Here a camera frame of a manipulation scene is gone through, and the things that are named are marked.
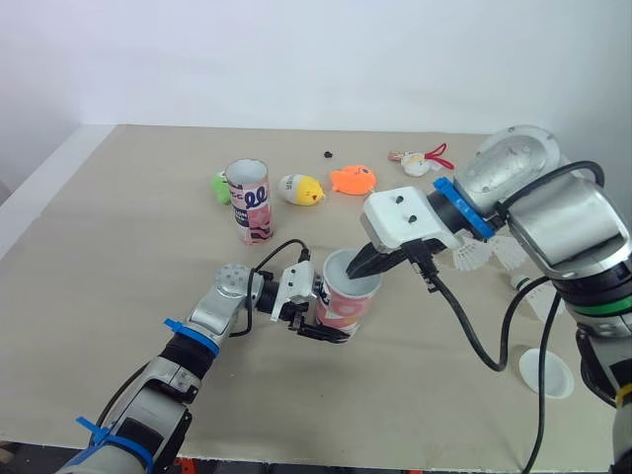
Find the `pink cup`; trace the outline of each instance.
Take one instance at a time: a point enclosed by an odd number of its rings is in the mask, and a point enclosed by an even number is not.
[[[266,242],[274,232],[268,166],[260,160],[233,161],[226,167],[226,180],[241,240]]]
[[[347,266],[357,250],[334,252],[323,266],[323,294],[315,308],[316,318],[324,326],[339,329],[352,336],[360,319],[368,312],[371,300],[382,285],[382,276],[349,279]]]

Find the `orange toy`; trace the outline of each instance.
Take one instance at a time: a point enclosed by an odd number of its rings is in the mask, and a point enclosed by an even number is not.
[[[342,170],[332,171],[332,190],[346,195],[365,195],[377,184],[373,171],[364,165],[346,166]]]

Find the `green ring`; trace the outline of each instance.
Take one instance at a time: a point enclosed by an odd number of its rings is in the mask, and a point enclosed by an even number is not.
[[[569,304],[569,306],[581,314],[586,314],[588,316],[603,316],[609,313],[620,313],[621,311],[632,308],[632,295],[611,303],[600,304],[597,306],[577,306],[575,304]]]

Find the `green toy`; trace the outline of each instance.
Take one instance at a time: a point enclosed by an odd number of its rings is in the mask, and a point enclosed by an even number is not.
[[[220,204],[230,204],[230,191],[228,190],[228,180],[226,174],[222,171],[215,173],[210,182],[210,187],[215,192],[217,202]]]

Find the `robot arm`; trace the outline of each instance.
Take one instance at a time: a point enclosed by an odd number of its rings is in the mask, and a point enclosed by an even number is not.
[[[309,262],[283,272],[280,282],[265,272],[252,272],[241,265],[227,265],[215,275],[211,290],[182,322],[167,320],[175,333],[157,357],[150,360],[133,381],[115,395],[118,399],[96,425],[78,422],[89,429],[90,446],[57,471],[57,474],[140,474],[162,472],[173,464],[192,421],[187,409],[201,380],[219,355],[222,342],[231,335],[238,313],[252,306],[289,322],[290,330],[322,341],[338,343],[349,335],[321,325],[310,325],[303,312],[320,290],[320,277]]]
[[[162,472],[173,464],[192,420],[186,405],[198,395],[202,378],[244,307],[248,276],[243,266],[223,267],[212,289],[183,322],[166,321],[175,333],[171,341],[146,364],[109,413],[106,409],[102,423],[94,426],[79,419],[93,432],[91,446],[58,474],[140,474]],[[255,303],[263,288],[264,279],[254,274]]]
[[[508,224],[578,323],[585,383],[616,403],[614,459],[624,470],[632,463],[630,234],[601,189],[600,168],[561,162],[548,132],[511,127],[490,137],[454,183],[437,180],[429,196],[415,188],[371,195],[360,218],[371,242],[347,273],[367,277],[409,260],[434,291],[430,253],[460,247],[462,230],[485,240]],[[595,182],[572,174],[584,168]]]

